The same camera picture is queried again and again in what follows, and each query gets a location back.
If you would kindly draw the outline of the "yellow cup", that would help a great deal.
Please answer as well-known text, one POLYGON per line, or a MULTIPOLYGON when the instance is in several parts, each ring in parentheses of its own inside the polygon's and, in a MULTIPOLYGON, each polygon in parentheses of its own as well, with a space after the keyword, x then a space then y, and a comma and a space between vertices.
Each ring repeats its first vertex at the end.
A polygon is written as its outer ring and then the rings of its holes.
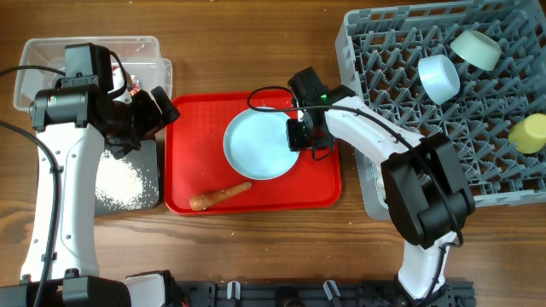
POLYGON ((545 146, 545 115, 534 113, 508 133, 508 141, 516 145, 516 150, 523 154, 534 154, 545 146))

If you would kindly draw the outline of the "white plastic spoon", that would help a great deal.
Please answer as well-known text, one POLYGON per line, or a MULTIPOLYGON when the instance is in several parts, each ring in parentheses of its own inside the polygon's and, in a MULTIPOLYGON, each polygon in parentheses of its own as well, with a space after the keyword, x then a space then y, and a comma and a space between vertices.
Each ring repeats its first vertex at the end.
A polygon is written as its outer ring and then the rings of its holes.
POLYGON ((375 172, 375 185, 376 189, 379 195, 380 200, 386 199, 386 189, 385 184, 382 176, 381 169, 378 165, 373 166, 373 171, 375 172))

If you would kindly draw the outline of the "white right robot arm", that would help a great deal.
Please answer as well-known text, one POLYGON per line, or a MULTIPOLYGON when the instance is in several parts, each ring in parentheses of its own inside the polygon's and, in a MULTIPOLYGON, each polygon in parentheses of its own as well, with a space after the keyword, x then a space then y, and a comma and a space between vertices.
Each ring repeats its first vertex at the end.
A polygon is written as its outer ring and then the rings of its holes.
POLYGON ((331 154, 342 140, 380 167, 390 219, 404 238, 397 278, 406 303, 439 300, 448 251, 462 246, 462 228, 475 210, 453 141, 395 125, 347 86, 330 89, 312 67, 295 73, 284 91, 290 111, 302 114, 286 123, 291 151, 331 154))

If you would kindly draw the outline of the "light blue plate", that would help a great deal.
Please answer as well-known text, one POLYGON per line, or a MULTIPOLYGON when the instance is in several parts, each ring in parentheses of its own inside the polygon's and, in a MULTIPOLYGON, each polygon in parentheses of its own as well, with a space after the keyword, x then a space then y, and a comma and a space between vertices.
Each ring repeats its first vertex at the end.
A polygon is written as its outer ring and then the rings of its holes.
POLYGON ((224 132, 224 156, 239 174, 253 180, 278 178, 295 166, 299 152, 288 146, 284 112, 267 107, 263 112, 247 109, 236 115, 224 132))

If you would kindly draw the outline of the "orange carrot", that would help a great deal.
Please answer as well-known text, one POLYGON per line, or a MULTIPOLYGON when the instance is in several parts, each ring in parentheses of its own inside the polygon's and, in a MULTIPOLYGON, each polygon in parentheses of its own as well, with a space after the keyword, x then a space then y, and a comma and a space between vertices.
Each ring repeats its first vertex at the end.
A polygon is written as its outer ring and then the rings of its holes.
POLYGON ((193 211, 205 211, 223 201, 233 198, 238 194, 246 192, 251 187, 251 182, 243 182, 217 191, 199 194, 189 200, 189 205, 193 211))

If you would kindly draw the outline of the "green bowl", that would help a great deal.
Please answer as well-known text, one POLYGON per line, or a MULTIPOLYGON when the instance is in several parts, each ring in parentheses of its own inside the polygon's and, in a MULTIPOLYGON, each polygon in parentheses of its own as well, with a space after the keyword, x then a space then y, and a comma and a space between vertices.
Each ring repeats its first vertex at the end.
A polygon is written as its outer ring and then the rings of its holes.
POLYGON ((464 61, 485 71, 495 68, 502 53, 496 41, 475 30, 461 33, 450 47, 464 61))

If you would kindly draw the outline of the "light blue bowl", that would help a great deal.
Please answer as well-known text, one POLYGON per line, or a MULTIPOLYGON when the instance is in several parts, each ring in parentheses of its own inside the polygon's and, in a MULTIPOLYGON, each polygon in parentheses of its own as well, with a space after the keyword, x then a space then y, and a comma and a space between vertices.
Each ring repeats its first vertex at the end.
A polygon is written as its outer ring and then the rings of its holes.
POLYGON ((460 90, 460 79, 453 62, 445 55, 433 55, 417 64, 421 84, 428 97, 437 105, 455 97, 460 90))

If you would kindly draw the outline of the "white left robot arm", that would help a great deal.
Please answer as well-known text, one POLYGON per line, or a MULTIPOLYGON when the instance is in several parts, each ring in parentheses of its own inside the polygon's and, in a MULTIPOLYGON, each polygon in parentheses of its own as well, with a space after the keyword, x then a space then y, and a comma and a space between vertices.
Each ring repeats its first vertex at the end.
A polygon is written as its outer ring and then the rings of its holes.
POLYGON ((94 239, 96 173, 105 149, 116 157, 175 122, 179 111, 161 87, 122 102, 119 57, 106 47, 65 48, 65 68, 30 106, 26 138, 38 147, 38 192, 32 243, 17 285, 3 287, 4 306, 184 306, 187 295, 167 270, 100 277, 94 239))

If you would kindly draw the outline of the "red snack wrapper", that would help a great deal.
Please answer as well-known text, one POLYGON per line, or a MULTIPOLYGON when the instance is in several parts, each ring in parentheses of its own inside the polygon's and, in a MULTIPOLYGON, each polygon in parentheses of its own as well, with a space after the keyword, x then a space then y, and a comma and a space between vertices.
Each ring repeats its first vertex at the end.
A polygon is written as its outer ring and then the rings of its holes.
POLYGON ((135 95, 140 89, 140 81, 135 75, 131 75, 128 72, 125 72, 125 78, 122 77, 122 71, 120 67, 114 67, 113 71, 113 89, 119 90, 122 88, 122 85, 124 84, 124 79, 127 81, 127 91, 129 92, 130 96, 135 95))

